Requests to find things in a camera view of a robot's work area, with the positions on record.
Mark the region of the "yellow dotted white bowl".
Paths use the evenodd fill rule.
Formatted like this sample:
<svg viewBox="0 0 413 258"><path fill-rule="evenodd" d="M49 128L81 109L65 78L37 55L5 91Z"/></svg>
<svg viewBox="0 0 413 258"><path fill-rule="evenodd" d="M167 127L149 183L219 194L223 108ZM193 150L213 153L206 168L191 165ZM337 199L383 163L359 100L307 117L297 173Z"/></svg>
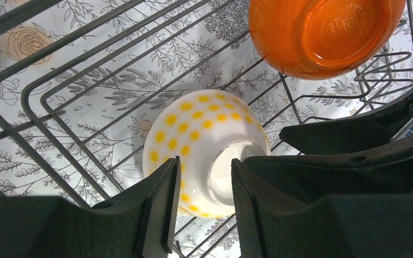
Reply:
<svg viewBox="0 0 413 258"><path fill-rule="evenodd" d="M268 136L251 108L229 92L206 89L184 95L157 117L144 144L143 174L178 156L178 213L227 217L235 211L231 161L269 154Z"/></svg>

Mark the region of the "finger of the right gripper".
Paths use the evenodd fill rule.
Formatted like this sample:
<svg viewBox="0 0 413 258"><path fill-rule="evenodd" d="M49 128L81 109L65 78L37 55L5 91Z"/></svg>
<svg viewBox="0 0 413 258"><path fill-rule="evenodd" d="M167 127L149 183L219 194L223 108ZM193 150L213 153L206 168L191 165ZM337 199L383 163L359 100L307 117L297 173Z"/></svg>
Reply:
<svg viewBox="0 0 413 258"><path fill-rule="evenodd" d="M306 155L349 154L387 144L413 123L413 88L372 111L287 126L279 138Z"/></svg>

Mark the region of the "orange bowl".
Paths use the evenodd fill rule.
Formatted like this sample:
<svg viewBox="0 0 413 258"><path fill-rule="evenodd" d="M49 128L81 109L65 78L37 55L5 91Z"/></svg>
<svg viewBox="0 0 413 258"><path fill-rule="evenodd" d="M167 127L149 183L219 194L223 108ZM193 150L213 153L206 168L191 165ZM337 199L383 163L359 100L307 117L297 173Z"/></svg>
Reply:
<svg viewBox="0 0 413 258"><path fill-rule="evenodd" d="M395 31L405 1L272 0L250 2L254 48L277 71L325 80L358 68Z"/></svg>

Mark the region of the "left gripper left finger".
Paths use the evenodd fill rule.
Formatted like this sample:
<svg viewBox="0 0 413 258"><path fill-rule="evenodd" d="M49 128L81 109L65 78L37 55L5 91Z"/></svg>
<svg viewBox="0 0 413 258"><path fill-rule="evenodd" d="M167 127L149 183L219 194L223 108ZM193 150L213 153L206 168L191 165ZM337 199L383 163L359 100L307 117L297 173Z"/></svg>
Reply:
<svg viewBox="0 0 413 258"><path fill-rule="evenodd" d="M175 157L88 209L59 196L0 192L0 257L167 257L180 183Z"/></svg>

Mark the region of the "black wire dish rack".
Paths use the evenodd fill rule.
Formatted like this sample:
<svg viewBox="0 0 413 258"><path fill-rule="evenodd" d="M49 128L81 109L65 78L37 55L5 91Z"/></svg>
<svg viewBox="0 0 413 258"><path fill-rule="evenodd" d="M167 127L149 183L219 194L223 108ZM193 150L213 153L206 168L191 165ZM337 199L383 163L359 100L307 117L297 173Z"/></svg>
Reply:
<svg viewBox="0 0 413 258"><path fill-rule="evenodd" d="M377 57L323 81L281 74L248 32L248 1L60 1L0 35L0 194L91 207L143 178L143 145L178 98L246 102L272 153L285 126L353 116L413 87L413 1Z"/></svg>

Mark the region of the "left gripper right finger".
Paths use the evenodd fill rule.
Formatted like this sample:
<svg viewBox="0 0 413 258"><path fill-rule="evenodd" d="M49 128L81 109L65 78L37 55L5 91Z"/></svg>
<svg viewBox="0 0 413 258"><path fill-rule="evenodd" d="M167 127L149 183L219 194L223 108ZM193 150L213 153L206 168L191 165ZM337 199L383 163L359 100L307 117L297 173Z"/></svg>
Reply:
<svg viewBox="0 0 413 258"><path fill-rule="evenodd" d="M413 257L413 134L340 155L231 162L242 257Z"/></svg>

